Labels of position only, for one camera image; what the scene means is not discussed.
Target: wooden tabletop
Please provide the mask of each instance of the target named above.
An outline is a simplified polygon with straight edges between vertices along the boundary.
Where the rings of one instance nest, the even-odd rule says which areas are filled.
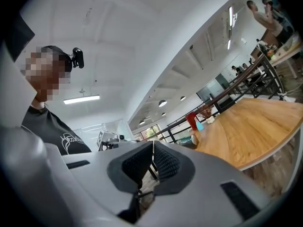
[[[303,104],[243,98],[195,132],[196,150],[244,170],[283,147],[302,122]]]
[[[289,40],[293,40],[294,38],[296,40],[295,43],[293,43],[287,51],[283,49],[284,46],[281,46],[281,48],[278,49],[278,51],[275,53],[276,58],[274,60],[270,60],[272,66],[281,64],[282,62],[288,60],[290,57],[301,51],[302,40],[297,32],[294,33],[294,35],[291,36]]]

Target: fluorescent light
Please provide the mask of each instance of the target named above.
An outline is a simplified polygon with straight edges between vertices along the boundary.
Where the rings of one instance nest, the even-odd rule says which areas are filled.
[[[229,7],[229,26],[232,26],[232,7]]]
[[[65,104],[74,104],[74,103],[85,102],[90,100],[98,100],[98,99],[100,99],[99,95],[93,95],[93,96],[82,96],[77,98],[64,99],[63,101]]]
[[[159,107],[163,107],[165,104],[167,104],[167,101],[161,100],[161,101],[159,102]]]

